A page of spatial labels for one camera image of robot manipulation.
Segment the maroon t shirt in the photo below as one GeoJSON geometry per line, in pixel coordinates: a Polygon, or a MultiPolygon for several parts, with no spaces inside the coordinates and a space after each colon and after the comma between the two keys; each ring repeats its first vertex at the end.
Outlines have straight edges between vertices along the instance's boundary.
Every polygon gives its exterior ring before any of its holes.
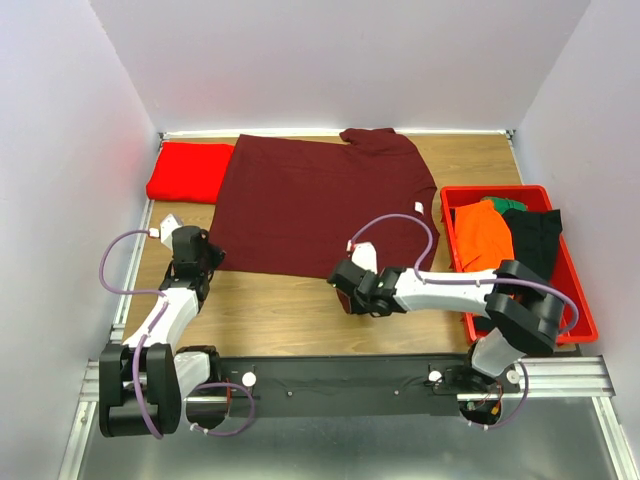
{"type": "Polygon", "coordinates": [[[326,279],[352,237],[375,246],[381,268],[437,245],[437,186],[414,143],[391,128],[340,138],[238,138],[209,233],[222,269],[326,279]]]}

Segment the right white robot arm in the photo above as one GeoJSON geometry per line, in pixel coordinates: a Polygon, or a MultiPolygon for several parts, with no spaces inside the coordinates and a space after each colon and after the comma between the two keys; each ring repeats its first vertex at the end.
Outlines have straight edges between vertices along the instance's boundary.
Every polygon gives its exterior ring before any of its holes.
{"type": "Polygon", "coordinates": [[[376,273],[343,259],[327,283],[344,297],[352,314],[385,317],[442,310],[487,318],[492,329],[472,345],[466,372],[488,381],[526,356],[552,355],[564,308],[570,303],[517,261],[468,274],[400,267],[376,273]]]}

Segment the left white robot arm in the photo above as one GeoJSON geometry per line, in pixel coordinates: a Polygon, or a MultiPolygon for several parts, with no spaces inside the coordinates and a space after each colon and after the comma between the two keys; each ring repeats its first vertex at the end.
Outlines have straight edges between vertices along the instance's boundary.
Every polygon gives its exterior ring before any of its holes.
{"type": "Polygon", "coordinates": [[[125,232],[110,242],[99,263],[99,281],[118,295],[153,295],[156,303],[138,330],[119,345],[108,345],[99,357],[99,426],[103,436],[174,433],[183,415],[188,374],[178,368],[189,363],[197,372],[192,384],[207,380],[216,357],[213,347],[198,347],[181,354],[177,341],[200,313],[214,272],[225,252],[198,226],[182,226],[172,217],[158,229],[125,232]],[[122,239],[141,234],[158,238],[171,250],[164,278],[155,289],[124,290],[105,279],[106,261],[122,239]]]}

